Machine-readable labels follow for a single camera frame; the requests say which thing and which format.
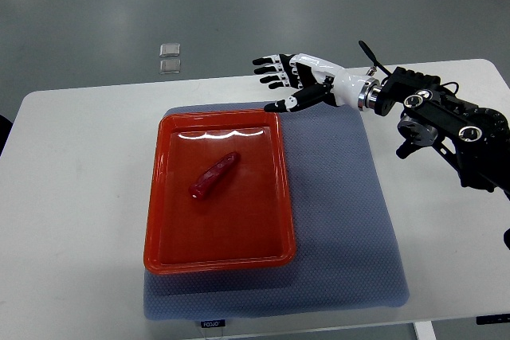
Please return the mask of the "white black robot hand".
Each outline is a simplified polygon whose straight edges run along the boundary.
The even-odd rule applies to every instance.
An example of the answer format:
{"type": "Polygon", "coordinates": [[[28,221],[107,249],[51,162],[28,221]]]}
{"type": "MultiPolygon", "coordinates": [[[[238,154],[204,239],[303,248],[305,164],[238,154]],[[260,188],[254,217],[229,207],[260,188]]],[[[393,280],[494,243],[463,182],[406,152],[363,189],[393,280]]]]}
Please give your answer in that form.
{"type": "Polygon", "coordinates": [[[263,56],[252,60],[252,64],[261,66],[253,70],[257,75],[273,73],[260,79],[269,89],[300,89],[285,99],[266,104],[265,112],[302,111],[321,102],[358,109],[359,97],[369,83],[367,75],[352,74],[338,64],[305,53],[263,56]]]}

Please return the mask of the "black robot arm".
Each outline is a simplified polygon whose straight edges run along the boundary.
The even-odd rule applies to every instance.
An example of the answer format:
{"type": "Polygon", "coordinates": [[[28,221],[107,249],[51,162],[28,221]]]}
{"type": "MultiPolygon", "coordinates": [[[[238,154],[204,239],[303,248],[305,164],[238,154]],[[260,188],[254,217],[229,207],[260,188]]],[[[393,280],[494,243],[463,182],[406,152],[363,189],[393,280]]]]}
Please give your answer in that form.
{"type": "Polygon", "coordinates": [[[385,68],[364,42],[372,66],[364,75],[308,54],[273,54],[253,60],[255,74],[270,89],[293,88],[266,104],[266,112],[297,112],[320,103],[386,116],[403,110],[397,129],[404,138],[396,155],[407,158],[432,147],[455,169],[464,187],[509,192],[509,125],[503,113],[457,98],[440,77],[403,67],[385,68]]]}

